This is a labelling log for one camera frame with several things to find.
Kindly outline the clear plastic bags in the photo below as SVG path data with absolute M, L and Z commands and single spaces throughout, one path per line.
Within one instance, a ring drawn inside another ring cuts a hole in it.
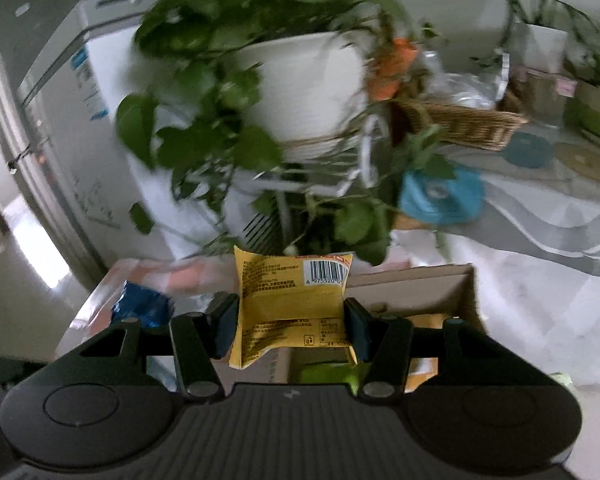
M 419 62 L 424 70 L 420 100 L 472 110 L 494 110 L 503 101 L 512 66 L 510 54 L 501 48 L 477 58 L 475 73 L 448 72 L 434 50 L 419 55 Z

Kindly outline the white square plant pot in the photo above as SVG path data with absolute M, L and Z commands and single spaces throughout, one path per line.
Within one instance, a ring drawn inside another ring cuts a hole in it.
M 567 44 L 568 32 L 564 30 L 517 23 L 510 40 L 513 64 L 547 74 L 559 74 Z

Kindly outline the white refrigerator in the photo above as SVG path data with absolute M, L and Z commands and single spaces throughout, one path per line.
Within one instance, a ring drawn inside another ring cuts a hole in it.
M 79 0 L 52 28 L 17 89 L 43 142 L 72 248 L 109 268 L 123 258 L 178 260 L 211 249 L 215 214 L 197 196 L 178 202 L 168 170 L 149 170 L 119 140 L 120 102 L 166 66 L 143 58 L 133 36 L 158 0 Z

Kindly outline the blue ribbon roll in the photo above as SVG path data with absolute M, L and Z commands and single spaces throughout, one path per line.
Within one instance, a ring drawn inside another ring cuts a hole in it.
M 486 191 L 476 170 L 454 168 L 454 177 L 429 177 L 407 171 L 402 180 L 398 208 L 407 216 L 434 226 L 474 221 L 482 211 Z

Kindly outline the wicker basket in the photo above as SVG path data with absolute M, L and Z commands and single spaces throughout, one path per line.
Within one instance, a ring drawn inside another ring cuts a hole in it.
M 453 104 L 424 102 L 399 96 L 390 105 L 395 139 L 431 125 L 442 128 L 442 141 L 500 152 L 512 140 L 515 131 L 529 119 L 521 113 L 518 100 L 510 93 L 495 110 L 477 110 Z

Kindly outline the green snack packet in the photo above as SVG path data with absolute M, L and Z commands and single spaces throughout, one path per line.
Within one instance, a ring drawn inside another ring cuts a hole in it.
M 324 362 L 306 364 L 294 375 L 297 384 L 346 384 L 354 396 L 368 372 L 368 365 L 352 365 L 346 362 Z

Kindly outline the yellow snack packet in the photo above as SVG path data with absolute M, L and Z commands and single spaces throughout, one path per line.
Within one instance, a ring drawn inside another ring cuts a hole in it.
M 344 348 L 343 301 L 353 256 L 264 256 L 234 249 L 239 285 L 230 366 L 278 348 Z

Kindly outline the pink checkered tablecloth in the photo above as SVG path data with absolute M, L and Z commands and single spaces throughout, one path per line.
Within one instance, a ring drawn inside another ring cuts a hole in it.
M 355 258 L 352 275 L 404 270 L 413 266 L 413 258 L 397 247 L 380 266 L 371 266 Z M 87 341 L 110 323 L 110 311 L 131 282 L 162 292 L 175 302 L 175 313 L 204 311 L 217 292 L 237 292 L 238 277 L 234 256 L 194 257 L 177 262 L 123 259 L 114 264 L 88 296 L 84 305 L 62 335 L 54 359 Z M 290 350 L 272 350 L 244 372 L 230 371 L 228 358 L 214 363 L 225 389 L 234 382 L 286 382 Z

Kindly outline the white metal plant stand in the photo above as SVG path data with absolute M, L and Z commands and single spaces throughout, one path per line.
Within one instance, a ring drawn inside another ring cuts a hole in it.
M 198 200 L 218 231 L 206 252 L 238 245 L 265 255 L 384 258 L 391 218 L 385 118 L 363 114 L 339 136 L 298 148 L 298 156 L 270 171 L 249 172 L 217 158 L 173 176 L 173 197 Z

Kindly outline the white patterned tablecloth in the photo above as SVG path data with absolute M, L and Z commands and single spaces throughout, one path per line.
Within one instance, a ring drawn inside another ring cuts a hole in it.
M 393 259 L 471 264 L 495 339 L 545 373 L 600 386 L 600 146 L 576 130 L 528 125 L 500 152 L 442 152 L 478 172 L 481 214 L 394 232 Z

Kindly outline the blue snack packet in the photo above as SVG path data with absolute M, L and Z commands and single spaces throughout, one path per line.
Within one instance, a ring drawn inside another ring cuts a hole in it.
M 154 328 L 168 324 L 173 313 L 174 304 L 170 297 L 126 281 L 111 309 L 110 323 L 137 320 L 145 328 Z

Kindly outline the large white flower pot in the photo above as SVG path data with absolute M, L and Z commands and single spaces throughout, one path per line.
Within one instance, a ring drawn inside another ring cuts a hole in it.
M 367 107 L 364 32 L 321 32 L 260 42 L 232 54 L 230 67 L 254 67 L 260 101 L 244 121 L 265 130 L 287 162 L 325 155 Z

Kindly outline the large pothos plant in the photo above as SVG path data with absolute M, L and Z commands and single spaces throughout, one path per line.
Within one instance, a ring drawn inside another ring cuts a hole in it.
M 116 111 L 122 144 L 170 177 L 193 211 L 181 229 L 143 203 L 138 232 L 173 234 L 204 255 L 251 242 L 240 212 L 271 223 L 261 247 L 387 257 L 406 167 L 452 174 L 422 148 L 385 162 L 385 106 L 411 62 L 414 24 L 399 0 L 158 0 L 134 35 L 160 72 Z

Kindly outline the orange striped snack packet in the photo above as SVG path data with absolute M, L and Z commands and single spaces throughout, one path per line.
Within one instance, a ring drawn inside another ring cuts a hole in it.
M 443 322 L 449 317 L 443 313 L 412 315 L 408 319 L 414 325 L 411 345 L 411 364 L 408 369 L 406 392 L 412 392 L 428 379 L 438 374 L 438 336 Z

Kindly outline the cardboard box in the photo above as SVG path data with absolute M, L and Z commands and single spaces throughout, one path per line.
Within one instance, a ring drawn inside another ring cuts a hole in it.
M 469 264 L 421 266 L 352 276 L 348 279 L 346 295 L 358 300 L 374 315 L 409 318 L 418 314 L 443 313 L 449 315 L 448 318 L 461 318 L 480 332 L 486 330 L 477 304 L 476 272 Z M 348 348 L 278 350 L 290 350 L 286 382 L 294 382 L 294 375 L 306 364 L 362 363 Z

